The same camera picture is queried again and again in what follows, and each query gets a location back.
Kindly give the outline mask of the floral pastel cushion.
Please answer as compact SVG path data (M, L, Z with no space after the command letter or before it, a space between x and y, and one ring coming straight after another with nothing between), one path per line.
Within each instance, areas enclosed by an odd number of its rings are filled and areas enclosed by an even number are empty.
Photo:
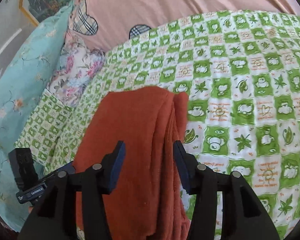
M63 104L75 107L104 61L104 52L90 50L80 39L68 39L46 88Z

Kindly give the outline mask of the green white patterned pillow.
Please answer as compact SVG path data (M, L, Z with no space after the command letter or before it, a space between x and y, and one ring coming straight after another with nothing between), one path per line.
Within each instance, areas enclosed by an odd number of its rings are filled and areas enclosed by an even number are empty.
M45 89L14 143L16 148L29 148L33 160L44 167L45 174L50 172L57 141L73 110Z

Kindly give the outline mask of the pink quilt with plaid hearts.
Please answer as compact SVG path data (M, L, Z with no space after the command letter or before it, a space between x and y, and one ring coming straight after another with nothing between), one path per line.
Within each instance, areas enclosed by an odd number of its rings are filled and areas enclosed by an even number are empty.
M108 51L135 35L168 22L222 10L300 15L296 0L74 0L68 28L90 49Z

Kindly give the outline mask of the rust orange knit sweater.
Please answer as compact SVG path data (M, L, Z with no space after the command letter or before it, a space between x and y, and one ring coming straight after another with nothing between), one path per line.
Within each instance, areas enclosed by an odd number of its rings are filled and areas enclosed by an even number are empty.
M117 186L104 197L113 239L185 239L190 222L180 197L173 143L183 140L188 95L156 86L110 92L74 158L77 172L126 145Z

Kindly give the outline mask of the green white patterned bed sheet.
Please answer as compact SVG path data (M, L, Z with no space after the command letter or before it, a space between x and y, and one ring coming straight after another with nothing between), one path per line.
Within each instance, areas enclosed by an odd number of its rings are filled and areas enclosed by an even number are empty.
M197 14L115 47L46 170L74 159L107 93L145 86L189 95L187 152L216 172L240 172L286 237L300 221L300 16Z

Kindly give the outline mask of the teal floral pillow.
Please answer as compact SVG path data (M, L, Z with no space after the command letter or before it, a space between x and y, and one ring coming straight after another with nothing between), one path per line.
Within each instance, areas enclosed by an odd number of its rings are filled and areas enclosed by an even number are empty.
M8 154L56 68L72 8L71 4L62 7L40 23L0 78L0 218L16 232L27 219L28 210L15 196L18 188Z

